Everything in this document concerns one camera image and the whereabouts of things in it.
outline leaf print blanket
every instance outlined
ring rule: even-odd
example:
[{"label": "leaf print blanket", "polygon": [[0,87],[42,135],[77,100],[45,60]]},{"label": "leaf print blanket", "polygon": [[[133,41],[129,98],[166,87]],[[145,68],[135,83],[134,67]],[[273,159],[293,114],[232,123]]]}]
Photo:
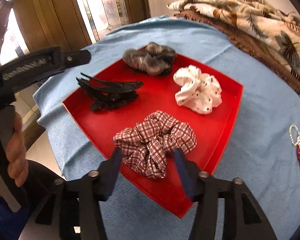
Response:
[{"label": "leaf print blanket", "polygon": [[234,26],[264,44],[269,52],[300,82],[300,17],[285,14],[266,0],[181,0],[169,9],[195,10]]}]

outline human hand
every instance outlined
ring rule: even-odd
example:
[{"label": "human hand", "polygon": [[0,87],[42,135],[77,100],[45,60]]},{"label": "human hand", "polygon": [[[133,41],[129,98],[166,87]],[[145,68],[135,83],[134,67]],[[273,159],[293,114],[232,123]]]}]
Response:
[{"label": "human hand", "polygon": [[22,136],[22,118],[16,113],[13,120],[14,133],[8,142],[5,152],[9,161],[8,174],[14,179],[17,187],[21,187],[26,181],[29,173],[26,160],[26,146]]}]

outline metal bolt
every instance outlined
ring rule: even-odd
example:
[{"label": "metal bolt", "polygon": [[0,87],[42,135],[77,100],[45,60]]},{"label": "metal bolt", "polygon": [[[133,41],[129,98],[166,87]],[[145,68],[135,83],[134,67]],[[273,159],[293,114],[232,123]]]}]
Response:
[{"label": "metal bolt", "polygon": [[55,179],[54,180],[54,184],[56,184],[56,185],[61,185],[63,182],[64,182],[63,179]]},{"label": "metal bolt", "polygon": [[88,176],[89,177],[97,177],[97,176],[99,176],[99,171],[90,171],[88,173]]},{"label": "metal bolt", "polygon": [[234,178],[234,179],[233,179],[233,182],[234,182],[235,184],[241,185],[241,184],[243,183],[243,179],[240,179],[240,178]]},{"label": "metal bolt", "polygon": [[207,173],[206,171],[200,171],[200,172],[199,172],[199,176],[200,176],[201,178],[207,178],[207,177],[209,177],[210,175],[209,175],[209,173]]}]

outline pearl string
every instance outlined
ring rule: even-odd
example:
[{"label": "pearl string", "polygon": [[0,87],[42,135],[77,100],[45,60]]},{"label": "pearl string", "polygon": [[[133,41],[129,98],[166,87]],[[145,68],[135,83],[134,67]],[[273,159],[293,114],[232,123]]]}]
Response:
[{"label": "pearl string", "polygon": [[[296,142],[294,142],[293,137],[292,137],[292,128],[294,128],[296,130],[297,134],[298,134]],[[299,132],[298,127],[295,124],[292,124],[289,127],[289,136],[290,136],[290,140],[291,140],[292,145],[294,147],[298,146],[298,148],[300,149],[300,132]]]}]

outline plaid scrunchie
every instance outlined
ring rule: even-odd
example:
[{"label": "plaid scrunchie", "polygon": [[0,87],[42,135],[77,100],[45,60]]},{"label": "plaid scrunchie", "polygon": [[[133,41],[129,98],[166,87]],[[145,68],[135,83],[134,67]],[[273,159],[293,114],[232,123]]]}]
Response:
[{"label": "plaid scrunchie", "polygon": [[197,145],[197,137],[188,123],[163,111],[149,114],[134,128],[128,127],[113,137],[122,150],[122,162],[148,178],[166,176],[167,158],[181,148],[185,154]]}]

